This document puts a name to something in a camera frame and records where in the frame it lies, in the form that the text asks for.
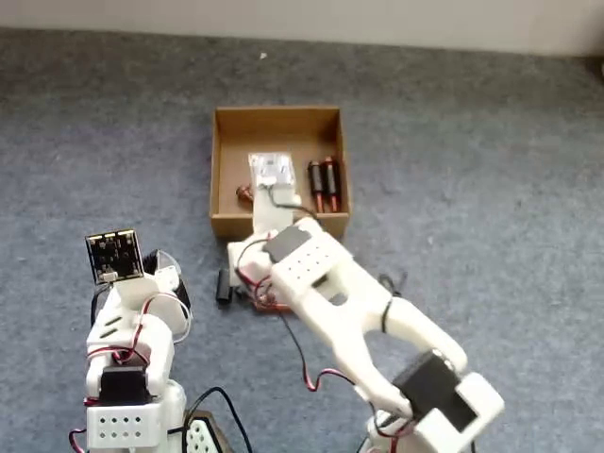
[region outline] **red wire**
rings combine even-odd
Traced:
[[[349,384],[355,385],[355,383],[350,379],[347,375],[342,373],[339,370],[334,368],[325,368],[319,372],[316,380],[312,383],[312,379],[310,378],[309,371],[307,370],[306,361],[302,363],[302,373],[304,374],[304,383],[306,384],[306,388],[309,389],[310,392],[316,392],[321,387],[321,377],[324,375],[332,375],[337,376],[338,378],[342,378],[346,380]]]
[[[84,398],[84,406],[89,408],[91,406],[96,406],[98,404],[98,399],[86,397]]]
[[[139,359],[141,359],[142,361],[144,361],[144,363],[146,365],[149,364],[149,360],[147,357],[145,357],[143,354],[141,354],[140,352],[133,350],[127,346],[103,346],[103,347],[99,347],[98,349],[94,349],[94,351],[91,351],[88,353],[87,357],[91,357],[94,356],[100,352],[118,352],[118,351],[122,351],[122,352],[130,352],[132,351],[132,354],[135,354]]]
[[[401,438],[411,434],[414,426],[415,422],[409,420],[408,422],[404,423],[402,427],[396,430],[394,436],[392,436],[390,439],[390,453],[396,453],[396,449],[398,448],[398,441]]]
[[[84,449],[79,446],[77,444],[76,441],[76,434],[82,434],[86,432],[86,429],[72,429],[71,431],[69,431],[69,445],[72,446],[72,449],[74,450],[75,453],[85,453]]]

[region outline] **electronic component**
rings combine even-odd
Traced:
[[[314,206],[317,212],[323,212],[323,176],[321,165],[316,160],[309,163],[310,194],[314,198]]]
[[[228,282],[228,269],[218,271],[218,281],[216,282],[216,302],[218,305],[228,305],[233,295],[233,289]]]
[[[329,199],[331,212],[338,212],[340,196],[340,167],[334,158],[326,158],[323,161],[323,177],[325,180],[325,194]]]
[[[272,262],[280,262],[308,239],[310,234],[307,231],[302,231],[297,226],[288,226],[268,241],[263,250],[268,253]]]
[[[137,406],[150,401],[142,366],[108,366],[101,376],[102,406]]]
[[[249,166],[254,188],[295,185],[294,165],[289,154],[250,154]]]
[[[249,184],[242,184],[235,191],[237,198],[246,202],[246,203],[254,203],[254,194],[252,194],[251,188]]]
[[[411,402],[413,418],[422,420],[432,409],[438,409],[462,432],[477,415],[455,391],[460,382],[442,354],[429,351],[397,376],[393,385]]]
[[[133,229],[86,237],[94,283],[110,283],[143,276],[141,252]]]

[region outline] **cardboard box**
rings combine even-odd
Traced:
[[[285,152],[294,162],[302,204],[315,209],[307,167],[311,160],[335,156],[341,172],[341,211],[318,214],[325,230],[344,235],[352,213],[350,178],[340,109],[337,107],[218,108],[214,113],[211,159],[210,220],[219,238],[241,240],[252,234],[251,205],[235,191],[249,184],[247,157],[252,153]]]

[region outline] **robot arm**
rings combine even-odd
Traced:
[[[95,280],[111,282],[87,339],[87,444],[91,453],[177,453],[186,398],[169,379],[175,336],[193,320],[178,264],[141,258],[133,230],[87,238]]]
[[[467,364],[461,347],[411,302],[393,297],[317,222],[304,218],[250,245],[259,237],[229,245],[231,270],[238,268],[232,274],[270,281],[276,302],[288,305],[332,348],[364,400],[413,420],[411,437],[424,448],[413,451],[458,452],[503,410],[503,400],[483,377],[460,377]],[[423,354],[392,383],[373,364],[363,338],[382,327]]]

